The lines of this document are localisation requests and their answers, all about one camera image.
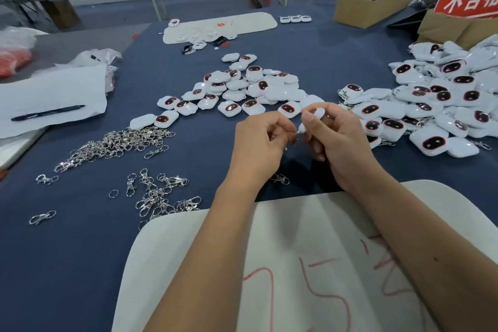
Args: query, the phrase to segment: box of white keychains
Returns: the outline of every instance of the box of white keychains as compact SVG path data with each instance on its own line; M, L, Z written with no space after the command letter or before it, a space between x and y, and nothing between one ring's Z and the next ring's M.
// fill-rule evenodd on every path
M498 17L472 19L427 11L418 28L417 42L445 43L453 41L465 50L498 33Z
M367 28L406 8L410 0L337 0L334 21Z

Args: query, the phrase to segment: person's right hand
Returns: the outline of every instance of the person's right hand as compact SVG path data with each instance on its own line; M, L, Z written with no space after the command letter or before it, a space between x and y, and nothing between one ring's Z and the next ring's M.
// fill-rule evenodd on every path
M325 109L321 120L310 113L316 108ZM351 111L320 102L304 108L301 118L311 156L321 162L327 160L337 184L353 197L385 173L371 152L359 117Z

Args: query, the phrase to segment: blue table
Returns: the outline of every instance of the blue table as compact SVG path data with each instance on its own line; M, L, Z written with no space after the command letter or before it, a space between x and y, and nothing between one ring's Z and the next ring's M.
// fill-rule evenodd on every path
M366 30L335 24L333 4L304 9L291 6L265 11L275 17L309 14L312 23L244 34L229 47L215 51L208 46L189 56L180 54L183 45L164 45L157 33L165 25L152 24L124 53L107 112L51 128L26 153L0 184L2 330L110 330L122 271L138 234L140 218L134 204L144 191L140 184L134 197L124 196L129 173L148 168L154 176L164 172L188 178L190 184L175 188L169 200L201 196L201 207L210 206L229 166L235 124L246 117L244 113L229 119L215 108L181 116L170 128L176 136L166 139L169 151L149 160L143 158L144 152L127 152L121 158L85 163L64 172L50 186L38 185L34 178L50 175L71 150L87 141L127 127L136 116L159 114L159 97L180 97L206 73L226 69L220 59L224 54L256 54L255 64L298 75L302 89L330 101L339 101L337 90L350 82L365 89L395 87L387 64L410 58L406 48L411 40L405 32L387 30L388 22ZM300 122L298 117L293 121ZM496 146L493 138L483 141ZM406 138L395 147L374 150L399 181L427 178L449 185L495 224L498 209L492 189L498 175L497 152L482 151L466 159L446 154L428 158ZM278 172L291 184L268 183L258 200L339 190L327 166L312 162L302 144L288 148ZM110 199L113 189L121 193ZM49 210L57 210L53 219L28 225L31 216ZM174 244L174 236L165 244Z

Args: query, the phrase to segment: pen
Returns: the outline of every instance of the pen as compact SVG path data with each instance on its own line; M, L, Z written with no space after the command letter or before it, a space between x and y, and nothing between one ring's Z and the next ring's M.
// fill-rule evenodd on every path
M38 113L25 114L23 116L11 118L10 121L14 121L14 122L26 121L26 120L30 120L31 118L37 118L37 117L43 117L43 116L50 116L52 114L59 114L59 113L64 113L64 112L70 112L71 110L78 110L78 109L81 109L83 107L85 107L85 105L66 106L65 108L47 110L46 112L38 112Z

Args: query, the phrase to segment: red handwriting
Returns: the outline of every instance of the red handwriting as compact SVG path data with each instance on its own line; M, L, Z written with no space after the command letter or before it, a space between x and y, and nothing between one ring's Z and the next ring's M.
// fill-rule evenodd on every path
M363 241L363 239L360 239L360 241L362 242L363 244L363 248L365 249L365 253L368 255L369 254L369 248L366 246L365 242Z
M304 276L304 282L306 282L306 286L309 290L309 292L311 294L313 294L315 297L319 297L319 298L333 298L333 299L338 299L340 300L343 304L344 304L344 307L345 307L345 312L346 312L346 315L347 315L347 318L348 318L348 322L347 322L347 326L346 326L346 332L349 332L351 330L351 311L349 310L349 304L347 303L347 301L339 296L339 295L335 295L335 294L320 294L320 293L317 293L315 291L313 291L313 289L311 289L311 286L310 286L310 283L308 281L308 276L306 275L306 269L304 267L304 262L302 260L302 258L299 258L299 262L301 263L301 269L303 271L303 276Z
M270 297L270 332L273 332L273 298L274 298L274 282L273 282L273 272L266 268L266 267L261 267L261 268L257 268L256 270L252 271L251 273L249 273L248 275L246 275L246 277L243 278L243 280L248 280L249 278L251 278L253 275L255 275L256 273L262 271L262 270L266 270L268 273L270 273L270 282L271 282L271 297Z
M368 239L369 240L383 239L383 237L382 237L382 235L378 234L378 235L369 236ZM392 273L398 267L398 259L392 254L391 249L389 247L387 247L385 253L381 257L379 262L377 262L377 264L373 266L373 268L374 268L374 270L378 270L380 268L383 268L384 266L388 266L389 264L391 264L391 266L389 268L388 275L386 276L386 278L384 279L384 281L382 282L382 285L381 285L381 292L382 292L383 296L384 297L393 297L396 295L406 294L406 293L415 294L415 296L418 298L418 303L419 303L419 308L420 308L420 318L422 320L422 328L423 328L424 332L427 331L427 319L426 319L425 313L424 313L424 305L422 304L422 300L419 298L419 296L417 295L415 290L413 290L411 288L398 289L398 290L391 291L391 292L388 292L386 290L388 287L388 282L389 282L389 279L391 278Z
M319 261L317 263L309 264L308 268L314 268L315 266L319 266L319 265L331 263L331 262L336 261L336 260L338 260L338 259L331 258L331 259L328 259L328 260Z

